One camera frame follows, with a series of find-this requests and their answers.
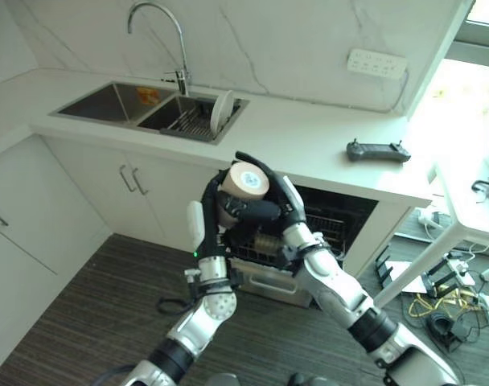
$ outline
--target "robot forearm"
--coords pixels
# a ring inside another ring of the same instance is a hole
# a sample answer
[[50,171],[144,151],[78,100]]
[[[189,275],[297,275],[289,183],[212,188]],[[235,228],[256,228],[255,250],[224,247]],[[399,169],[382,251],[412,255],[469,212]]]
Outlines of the robot forearm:
[[386,369],[386,384],[459,384],[445,361],[403,324],[394,323],[375,307],[360,283],[341,270],[323,239],[312,235],[304,223],[287,228],[283,236],[302,258],[295,280],[313,295],[324,312],[350,332],[379,368]]
[[148,360],[143,360],[121,386],[175,386],[212,341],[218,327],[236,310],[236,295],[227,279],[224,257],[199,261],[200,284],[205,295],[194,309],[167,333]]

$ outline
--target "marble backsplash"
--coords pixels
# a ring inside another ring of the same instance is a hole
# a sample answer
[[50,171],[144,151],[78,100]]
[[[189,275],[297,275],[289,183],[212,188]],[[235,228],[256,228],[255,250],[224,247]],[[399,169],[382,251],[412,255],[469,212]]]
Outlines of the marble backsplash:
[[[183,27],[192,83],[389,109],[404,86],[347,70],[352,48],[404,56],[405,113],[458,9],[470,0],[158,0]],[[178,36],[144,7],[126,32],[134,0],[6,0],[41,68],[171,78]]]
[[0,82],[37,68],[34,54],[0,0]]

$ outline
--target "double sink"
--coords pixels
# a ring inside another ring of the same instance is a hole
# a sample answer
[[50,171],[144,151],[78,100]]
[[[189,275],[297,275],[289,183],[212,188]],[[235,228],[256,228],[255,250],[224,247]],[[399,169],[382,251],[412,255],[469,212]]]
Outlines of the double sink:
[[230,118],[213,133],[210,122],[216,99],[202,93],[183,96],[173,89],[113,82],[51,115],[217,143],[248,102],[235,99]]

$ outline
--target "electrical outlet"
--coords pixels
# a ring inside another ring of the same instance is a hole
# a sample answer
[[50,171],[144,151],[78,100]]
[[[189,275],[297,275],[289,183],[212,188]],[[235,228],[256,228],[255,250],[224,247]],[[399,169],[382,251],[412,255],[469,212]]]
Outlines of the electrical outlet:
[[407,59],[359,48],[348,56],[348,70],[389,79],[400,79],[407,68]]

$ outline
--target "white countertop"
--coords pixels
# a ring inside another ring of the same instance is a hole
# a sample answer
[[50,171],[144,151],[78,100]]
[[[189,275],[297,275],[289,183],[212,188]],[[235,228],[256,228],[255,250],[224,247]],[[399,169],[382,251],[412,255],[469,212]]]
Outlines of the white countertop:
[[[237,92],[250,103],[217,145],[48,114],[110,81],[174,88],[156,80],[38,69],[0,84],[0,152],[24,138],[44,136],[155,154],[215,168],[228,167],[237,150],[288,174],[297,184],[425,207],[431,194],[417,159],[350,162],[346,144],[406,138],[404,117],[366,113]],[[209,88],[196,92],[220,94]],[[405,143],[410,151],[410,143]]]

